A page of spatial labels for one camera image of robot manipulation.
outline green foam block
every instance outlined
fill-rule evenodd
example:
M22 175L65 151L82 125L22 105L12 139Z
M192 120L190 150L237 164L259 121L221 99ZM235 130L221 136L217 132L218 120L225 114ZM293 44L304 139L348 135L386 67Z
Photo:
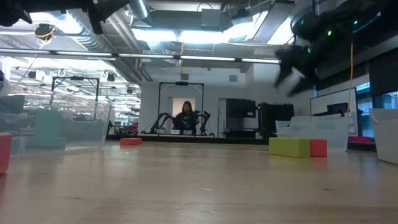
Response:
M310 140L269 138L269 154L296 158L308 158L310 157Z

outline wooden floor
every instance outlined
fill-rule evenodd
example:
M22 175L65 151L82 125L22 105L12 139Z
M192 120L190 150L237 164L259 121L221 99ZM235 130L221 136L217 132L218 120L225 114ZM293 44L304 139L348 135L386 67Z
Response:
M398 166L365 152L161 142L14 159L0 223L398 223Z

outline plastic storage bin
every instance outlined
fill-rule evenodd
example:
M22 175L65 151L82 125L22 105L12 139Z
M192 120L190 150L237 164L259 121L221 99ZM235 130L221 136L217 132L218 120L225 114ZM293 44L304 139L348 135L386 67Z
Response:
M370 109L370 116L378 158L398 164L398 110Z
M326 139L330 151L345 151L348 143L347 117L294 116L289 127L279 128L278 138Z
M12 134L12 156L100 148L111 105L7 83L0 95L0 132Z

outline long dark hair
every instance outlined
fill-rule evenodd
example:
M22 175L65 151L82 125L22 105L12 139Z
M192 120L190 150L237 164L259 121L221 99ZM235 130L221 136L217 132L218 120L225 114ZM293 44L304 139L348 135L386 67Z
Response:
M185 106L185 105L188 105L188 106L189 106L189 112L193 112L193 111L192 111L192 104L191 104L191 102L185 101L184 104L182 105L182 112L183 112L183 113L185 113L185 112L184 112L184 106Z

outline pink foam block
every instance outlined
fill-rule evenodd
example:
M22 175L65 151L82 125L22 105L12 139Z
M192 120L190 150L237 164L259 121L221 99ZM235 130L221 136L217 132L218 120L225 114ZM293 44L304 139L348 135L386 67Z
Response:
M312 157L328 157L327 141L324 139L311 139L310 154Z
M140 138L124 138L120 139L121 146L134 146L142 144L142 139Z
M11 153L12 135L0 133L0 175L8 170Z

